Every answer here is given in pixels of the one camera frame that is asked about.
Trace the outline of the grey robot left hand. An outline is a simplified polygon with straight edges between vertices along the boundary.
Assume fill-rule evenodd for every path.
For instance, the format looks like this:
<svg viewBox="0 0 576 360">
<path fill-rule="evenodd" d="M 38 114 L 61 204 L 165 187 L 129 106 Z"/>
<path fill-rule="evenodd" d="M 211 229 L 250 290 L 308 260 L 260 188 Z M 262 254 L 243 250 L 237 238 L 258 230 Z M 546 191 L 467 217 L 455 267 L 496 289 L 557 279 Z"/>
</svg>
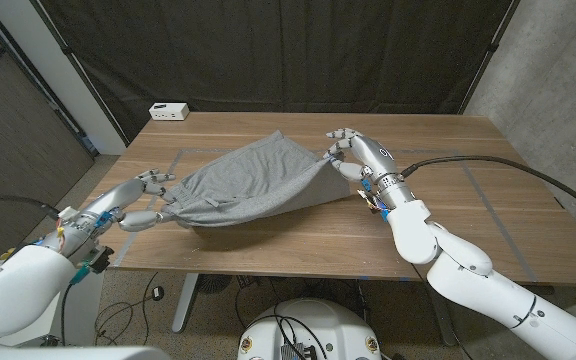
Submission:
<svg viewBox="0 0 576 360">
<path fill-rule="evenodd" d="M 76 255 L 91 250 L 95 239 L 113 223 L 124 231 L 139 232 L 170 221 L 172 216 L 164 212 L 125 212 L 125 209 L 144 194 L 159 196 L 167 204 L 174 203 L 175 196 L 163 183 L 175 179 L 174 174 L 162 174 L 155 168 L 114 186 L 74 215 L 60 216 L 57 229 L 45 236 L 42 246 L 74 260 Z"/>
</svg>

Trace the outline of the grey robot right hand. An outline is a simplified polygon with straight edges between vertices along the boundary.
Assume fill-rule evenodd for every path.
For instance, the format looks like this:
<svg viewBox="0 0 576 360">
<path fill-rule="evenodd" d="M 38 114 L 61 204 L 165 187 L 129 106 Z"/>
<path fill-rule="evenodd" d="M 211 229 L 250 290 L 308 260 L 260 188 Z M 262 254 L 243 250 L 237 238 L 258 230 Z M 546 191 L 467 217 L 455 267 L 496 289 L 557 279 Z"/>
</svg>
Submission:
<svg viewBox="0 0 576 360">
<path fill-rule="evenodd" d="M 356 182 L 368 180 L 371 190 L 388 209 L 415 200 L 394 158 L 378 141 L 350 128 L 334 130 L 326 136 L 336 142 L 326 151 L 324 159 L 344 178 Z"/>
</svg>

